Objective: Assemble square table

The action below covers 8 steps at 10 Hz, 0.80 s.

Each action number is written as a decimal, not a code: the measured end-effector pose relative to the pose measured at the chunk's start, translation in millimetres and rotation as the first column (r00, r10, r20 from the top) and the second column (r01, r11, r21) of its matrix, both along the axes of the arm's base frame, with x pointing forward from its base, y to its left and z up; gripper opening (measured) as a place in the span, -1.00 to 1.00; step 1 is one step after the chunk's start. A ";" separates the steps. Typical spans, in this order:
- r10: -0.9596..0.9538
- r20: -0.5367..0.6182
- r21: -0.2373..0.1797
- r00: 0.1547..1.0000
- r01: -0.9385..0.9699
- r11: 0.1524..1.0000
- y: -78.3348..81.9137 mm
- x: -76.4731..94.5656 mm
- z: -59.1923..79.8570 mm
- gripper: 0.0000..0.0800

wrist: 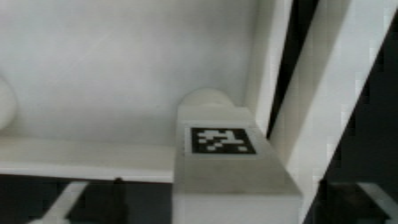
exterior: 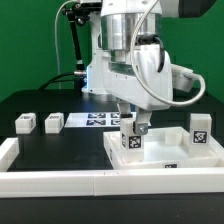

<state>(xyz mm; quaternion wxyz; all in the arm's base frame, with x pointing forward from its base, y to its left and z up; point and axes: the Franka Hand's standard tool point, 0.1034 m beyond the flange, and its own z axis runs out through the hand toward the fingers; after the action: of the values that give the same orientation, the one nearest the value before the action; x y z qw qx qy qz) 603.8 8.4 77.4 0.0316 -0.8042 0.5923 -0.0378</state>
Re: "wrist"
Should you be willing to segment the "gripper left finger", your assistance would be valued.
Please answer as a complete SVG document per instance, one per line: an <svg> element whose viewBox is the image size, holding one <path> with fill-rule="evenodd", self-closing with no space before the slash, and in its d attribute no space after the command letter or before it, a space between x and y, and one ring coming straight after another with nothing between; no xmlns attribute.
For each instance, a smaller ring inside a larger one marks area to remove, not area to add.
<svg viewBox="0 0 398 224"><path fill-rule="evenodd" d="M27 224L173 224L167 183L73 181Z"/></svg>

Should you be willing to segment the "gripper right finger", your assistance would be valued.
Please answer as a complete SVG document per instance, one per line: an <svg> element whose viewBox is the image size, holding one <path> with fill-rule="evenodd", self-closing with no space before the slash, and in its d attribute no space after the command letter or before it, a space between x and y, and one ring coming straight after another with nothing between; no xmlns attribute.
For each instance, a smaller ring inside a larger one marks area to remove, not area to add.
<svg viewBox="0 0 398 224"><path fill-rule="evenodd" d="M391 221L393 215L359 184L322 180L304 224L389 224Z"/></svg>

